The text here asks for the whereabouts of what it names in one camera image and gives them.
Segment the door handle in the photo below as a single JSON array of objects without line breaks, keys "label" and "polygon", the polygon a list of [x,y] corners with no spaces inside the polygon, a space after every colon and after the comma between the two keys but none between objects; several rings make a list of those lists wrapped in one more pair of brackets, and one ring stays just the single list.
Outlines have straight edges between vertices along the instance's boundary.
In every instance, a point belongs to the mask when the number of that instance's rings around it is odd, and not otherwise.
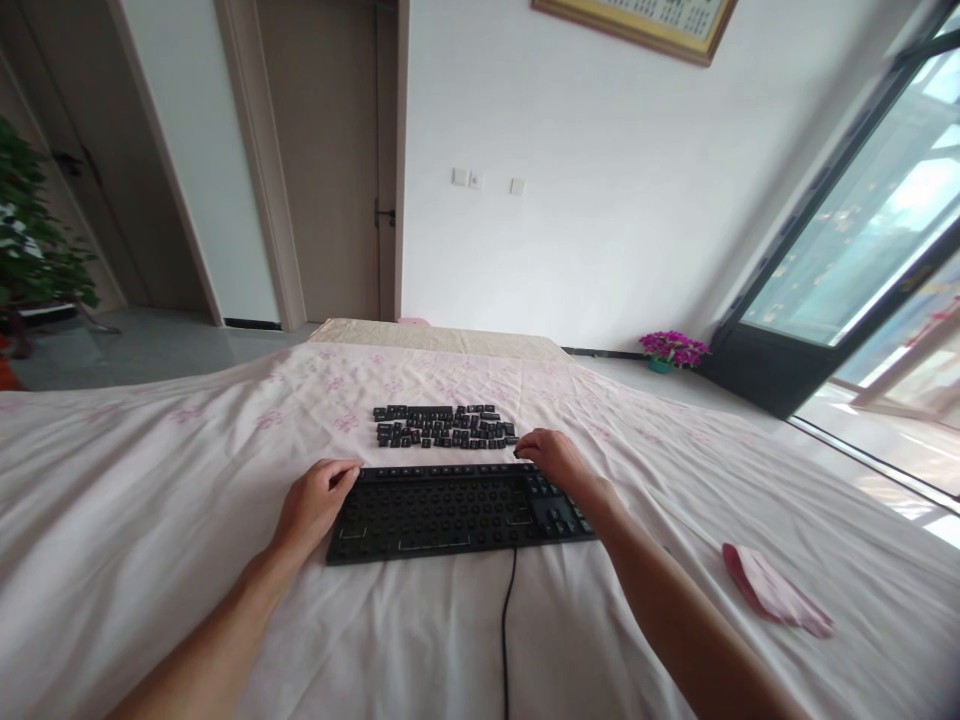
[{"label": "door handle", "polygon": [[83,160],[80,158],[76,158],[70,153],[57,151],[53,153],[53,159],[60,166],[60,169],[70,177],[81,177],[80,166],[83,165]]},{"label": "door handle", "polygon": [[397,211],[396,210],[381,210],[380,209],[380,198],[375,198],[373,201],[373,226],[376,228],[380,227],[380,216],[387,215],[390,218],[390,227],[397,226]]}]

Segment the baseboard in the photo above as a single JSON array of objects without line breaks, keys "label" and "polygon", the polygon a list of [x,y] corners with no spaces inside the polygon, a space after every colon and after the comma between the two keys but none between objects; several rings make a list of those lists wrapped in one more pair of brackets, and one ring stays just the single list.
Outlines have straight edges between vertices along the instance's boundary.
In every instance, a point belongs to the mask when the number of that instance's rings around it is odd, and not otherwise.
[{"label": "baseboard", "polygon": [[241,320],[239,318],[224,318],[223,324],[227,327],[236,327],[243,330],[283,330],[280,323],[267,322],[266,320]]},{"label": "baseboard", "polygon": [[591,350],[590,348],[561,347],[567,355],[586,355],[588,357],[609,357],[617,360],[649,360],[650,356],[644,353],[628,353],[621,350]]}]

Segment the black cable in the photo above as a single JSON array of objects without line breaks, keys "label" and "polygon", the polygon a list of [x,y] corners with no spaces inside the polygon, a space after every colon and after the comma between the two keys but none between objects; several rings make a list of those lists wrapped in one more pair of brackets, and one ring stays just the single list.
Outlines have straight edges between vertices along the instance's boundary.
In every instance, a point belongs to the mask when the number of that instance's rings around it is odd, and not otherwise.
[{"label": "black cable", "polygon": [[503,615],[500,617],[500,647],[503,650],[503,720],[510,720],[510,680],[507,677],[507,605],[513,592],[513,578],[517,574],[517,546],[513,546],[513,569],[510,571],[510,585],[507,597],[503,600]]}]

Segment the tile floor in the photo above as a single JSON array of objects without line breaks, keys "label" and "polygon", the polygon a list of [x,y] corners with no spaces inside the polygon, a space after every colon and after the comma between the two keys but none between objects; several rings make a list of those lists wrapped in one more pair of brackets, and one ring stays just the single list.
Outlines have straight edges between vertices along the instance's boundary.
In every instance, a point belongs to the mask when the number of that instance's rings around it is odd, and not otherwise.
[{"label": "tile floor", "polygon": [[94,330],[79,318],[30,335],[33,356],[11,366],[28,390],[112,387],[203,375],[296,345],[317,325],[294,333],[210,325],[202,316],[124,308],[97,316],[120,335]]},{"label": "tile floor", "polygon": [[911,523],[923,527],[951,545],[960,548],[960,518],[956,515],[874,472],[789,423],[771,417],[764,411],[717,387],[699,375],[687,372],[671,372],[668,375],[658,375],[651,372],[644,363],[635,360],[614,360],[579,355],[575,359],[584,367],[636,390],[679,400],[689,405],[739,415],[781,442],[800,450],[804,455],[812,458],[836,475],[839,480],[855,485],[877,502],[891,508]]},{"label": "tile floor", "polygon": [[[295,345],[316,325],[295,333],[216,328],[200,317],[144,308],[126,308],[99,316],[123,330],[105,335],[79,320],[34,333],[34,355],[12,361],[21,382],[31,390],[130,385],[216,372]],[[838,477],[878,502],[960,548],[960,518],[861,465],[797,428],[687,372],[658,375],[641,362],[576,357],[584,367],[644,392],[730,412],[745,418],[782,442],[800,449]]]},{"label": "tile floor", "polygon": [[827,383],[797,416],[894,467],[960,495],[960,432],[850,407],[856,393]]}]

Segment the mechanical keyboard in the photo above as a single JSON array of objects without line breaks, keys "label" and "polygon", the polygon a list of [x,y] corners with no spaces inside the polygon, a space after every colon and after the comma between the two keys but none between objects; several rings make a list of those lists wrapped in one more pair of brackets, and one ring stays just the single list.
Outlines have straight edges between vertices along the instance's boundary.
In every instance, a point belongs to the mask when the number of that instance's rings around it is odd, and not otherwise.
[{"label": "mechanical keyboard", "polygon": [[363,468],[328,565],[594,540],[574,502],[531,463]]}]

